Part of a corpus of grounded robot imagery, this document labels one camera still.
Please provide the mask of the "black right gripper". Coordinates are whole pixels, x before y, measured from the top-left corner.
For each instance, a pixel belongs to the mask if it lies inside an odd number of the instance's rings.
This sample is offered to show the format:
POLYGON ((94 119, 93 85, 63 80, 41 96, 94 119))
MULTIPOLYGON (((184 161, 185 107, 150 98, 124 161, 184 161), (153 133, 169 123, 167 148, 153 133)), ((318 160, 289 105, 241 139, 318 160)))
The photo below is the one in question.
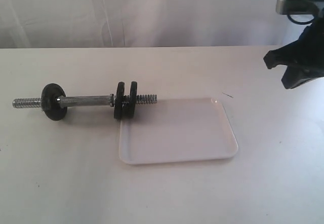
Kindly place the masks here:
POLYGON ((275 50, 263 58, 268 69, 278 65, 287 66, 281 82, 286 89, 294 89, 305 83, 323 78, 323 22, 314 22, 306 27, 299 39, 275 50))

